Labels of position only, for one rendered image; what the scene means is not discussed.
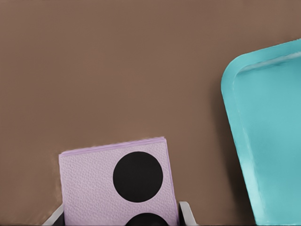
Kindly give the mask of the pale lilac phone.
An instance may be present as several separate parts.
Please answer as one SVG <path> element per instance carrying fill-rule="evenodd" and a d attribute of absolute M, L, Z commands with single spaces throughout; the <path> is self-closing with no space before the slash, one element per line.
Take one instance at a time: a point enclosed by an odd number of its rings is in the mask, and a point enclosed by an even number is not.
<path fill-rule="evenodd" d="M 166 139 L 59 155 L 67 226 L 178 226 Z"/>

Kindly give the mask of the pale blue-green tray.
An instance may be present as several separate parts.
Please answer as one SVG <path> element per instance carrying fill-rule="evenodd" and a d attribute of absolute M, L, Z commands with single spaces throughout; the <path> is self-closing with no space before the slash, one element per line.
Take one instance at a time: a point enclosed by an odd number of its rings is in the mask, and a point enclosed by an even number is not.
<path fill-rule="evenodd" d="M 256 224 L 301 226 L 301 39 L 236 57 L 221 92 Z"/>

